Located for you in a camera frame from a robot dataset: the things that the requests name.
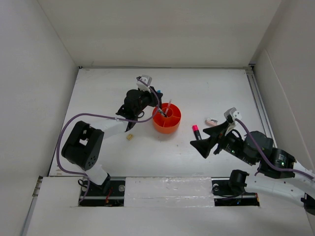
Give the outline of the pink capped black highlighter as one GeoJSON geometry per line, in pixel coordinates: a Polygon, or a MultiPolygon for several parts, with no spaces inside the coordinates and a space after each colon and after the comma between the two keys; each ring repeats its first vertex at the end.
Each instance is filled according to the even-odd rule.
{"type": "Polygon", "coordinates": [[[197,125],[193,125],[192,126],[192,130],[193,130],[193,133],[194,133],[194,136],[195,136],[196,140],[201,140],[202,138],[201,138],[198,126],[197,125]]]}

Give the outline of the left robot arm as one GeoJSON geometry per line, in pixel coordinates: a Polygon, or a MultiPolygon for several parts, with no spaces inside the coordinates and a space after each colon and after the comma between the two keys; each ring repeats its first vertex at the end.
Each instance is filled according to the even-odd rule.
{"type": "Polygon", "coordinates": [[[163,94],[153,86],[139,86],[129,90],[115,116],[101,115],[99,127],[82,120],[76,122],[65,144],[58,142],[56,159],[64,157],[79,167],[79,174],[86,178],[82,183],[85,188],[92,187],[97,194],[106,194],[111,177],[97,162],[103,140],[128,132],[137,123],[141,123],[140,117],[144,109],[148,106],[161,108],[162,97],[163,94]]]}

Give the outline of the blue capped black highlighter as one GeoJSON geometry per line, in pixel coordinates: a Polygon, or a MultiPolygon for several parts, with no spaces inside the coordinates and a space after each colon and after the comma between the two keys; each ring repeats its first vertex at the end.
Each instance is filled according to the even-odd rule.
{"type": "Polygon", "coordinates": [[[159,98],[159,103],[162,103],[162,97],[163,97],[163,93],[160,90],[157,90],[157,96],[159,98]]]}

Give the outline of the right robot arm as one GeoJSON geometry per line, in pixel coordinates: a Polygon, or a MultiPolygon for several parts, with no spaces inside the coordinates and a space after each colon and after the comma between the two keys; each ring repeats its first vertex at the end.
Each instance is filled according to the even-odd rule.
{"type": "Polygon", "coordinates": [[[274,147],[274,141],[259,131],[246,132],[243,138],[234,124],[228,121],[210,128],[204,133],[209,138],[200,137],[190,144],[207,158],[212,149],[217,155],[225,151],[250,166],[257,165],[256,174],[263,174],[263,179],[241,170],[232,170],[229,181],[222,190],[222,199],[236,198],[245,193],[255,192],[274,195],[296,202],[304,210],[315,213],[315,175],[306,169],[288,152],[274,147]]]}

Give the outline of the pink translucent pen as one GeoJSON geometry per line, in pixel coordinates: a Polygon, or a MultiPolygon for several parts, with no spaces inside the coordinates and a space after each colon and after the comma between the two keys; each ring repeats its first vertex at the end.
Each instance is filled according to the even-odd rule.
{"type": "Polygon", "coordinates": [[[166,117],[167,117],[167,115],[168,115],[168,111],[169,111],[171,102],[172,102],[172,99],[170,99],[169,102],[168,102],[168,104],[167,104],[167,107],[166,107],[166,110],[165,110],[165,115],[166,115],[166,117]]]}

